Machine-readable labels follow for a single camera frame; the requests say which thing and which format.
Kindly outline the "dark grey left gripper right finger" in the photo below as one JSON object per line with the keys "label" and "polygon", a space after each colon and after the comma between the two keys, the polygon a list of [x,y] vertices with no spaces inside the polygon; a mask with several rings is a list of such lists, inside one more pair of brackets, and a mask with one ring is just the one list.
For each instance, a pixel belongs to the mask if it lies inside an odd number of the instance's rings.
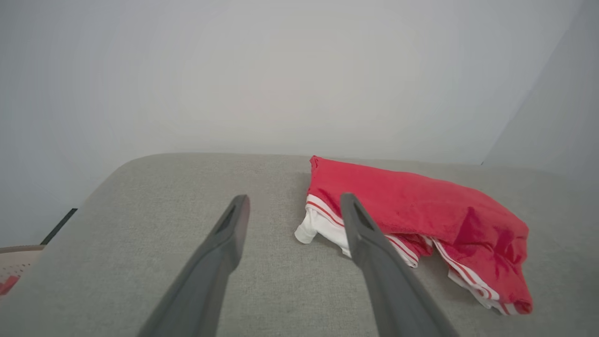
{"label": "dark grey left gripper right finger", "polygon": [[351,259],[364,275],[379,337],[458,337],[358,197],[343,194],[341,210]]}

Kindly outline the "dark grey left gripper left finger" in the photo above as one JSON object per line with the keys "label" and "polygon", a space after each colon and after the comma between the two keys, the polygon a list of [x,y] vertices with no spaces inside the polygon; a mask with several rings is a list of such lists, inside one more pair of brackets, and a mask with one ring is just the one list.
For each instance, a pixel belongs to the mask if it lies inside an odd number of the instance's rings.
{"label": "dark grey left gripper left finger", "polygon": [[216,337],[227,282],[241,261],[249,214],[249,197],[235,196],[138,337]]}

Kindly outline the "red and white basketball jersey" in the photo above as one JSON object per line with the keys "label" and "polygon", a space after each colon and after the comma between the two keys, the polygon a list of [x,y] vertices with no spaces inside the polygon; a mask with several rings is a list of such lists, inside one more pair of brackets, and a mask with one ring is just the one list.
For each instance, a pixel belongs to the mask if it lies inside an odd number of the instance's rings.
{"label": "red and white basketball jersey", "polygon": [[352,193],[400,258],[417,267],[438,251],[449,278],[488,309],[528,315],[533,299],[523,275],[529,228],[498,201],[466,186],[405,171],[313,156],[306,215],[295,230],[309,244],[320,234],[350,256],[341,196]]}

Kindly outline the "beige perforated laundry basket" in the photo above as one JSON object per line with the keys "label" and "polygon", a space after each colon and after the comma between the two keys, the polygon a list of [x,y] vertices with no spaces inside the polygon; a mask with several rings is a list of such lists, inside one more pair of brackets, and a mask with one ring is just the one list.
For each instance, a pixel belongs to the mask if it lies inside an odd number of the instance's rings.
{"label": "beige perforated laundry basket", "polygon": [[45,245],[0,248],[0,301],[39,259]]}

